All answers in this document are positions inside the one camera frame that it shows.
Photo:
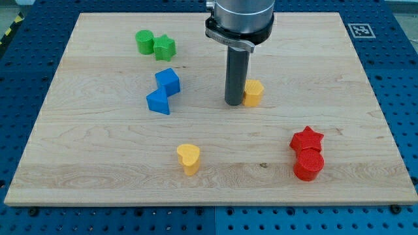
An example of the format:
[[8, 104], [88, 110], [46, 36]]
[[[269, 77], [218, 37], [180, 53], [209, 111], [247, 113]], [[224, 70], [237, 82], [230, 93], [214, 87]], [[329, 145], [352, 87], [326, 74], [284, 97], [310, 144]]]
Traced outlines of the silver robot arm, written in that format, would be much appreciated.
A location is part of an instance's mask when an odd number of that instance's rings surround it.
[[227, 46], [225, 102], [239, 105], [244, 98], [249, 56], [268, 39], [274, 23], [274, 0], [207, 0], [210, 17], [205, 35]]

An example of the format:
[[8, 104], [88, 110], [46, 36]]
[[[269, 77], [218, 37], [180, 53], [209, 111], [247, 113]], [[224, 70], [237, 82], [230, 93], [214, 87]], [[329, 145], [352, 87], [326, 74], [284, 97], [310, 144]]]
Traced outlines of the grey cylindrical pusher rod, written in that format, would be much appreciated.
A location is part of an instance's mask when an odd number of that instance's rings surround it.
[[225, 102], [231, 106], [242, 103], [249, 63], [249, 52], [238, 48], [227, 48], [225, 79]]

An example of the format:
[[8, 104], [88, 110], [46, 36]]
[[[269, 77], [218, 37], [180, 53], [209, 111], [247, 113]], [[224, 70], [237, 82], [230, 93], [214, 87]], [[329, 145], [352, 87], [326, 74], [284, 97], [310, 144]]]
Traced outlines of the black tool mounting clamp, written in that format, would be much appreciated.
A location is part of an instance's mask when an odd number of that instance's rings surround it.
[[222, 28], [215, 21], [215, 18], [210, 16], [205, 21], [205, 35], [208, 38], [219, 42], [220, 44], [253, 53], [255, 46], [266, 41], [267, 38], [271, 35], [273, 23], [274, 15], [272, 15], [266, 27], [258, 31], [252, 33], [237, 33]]

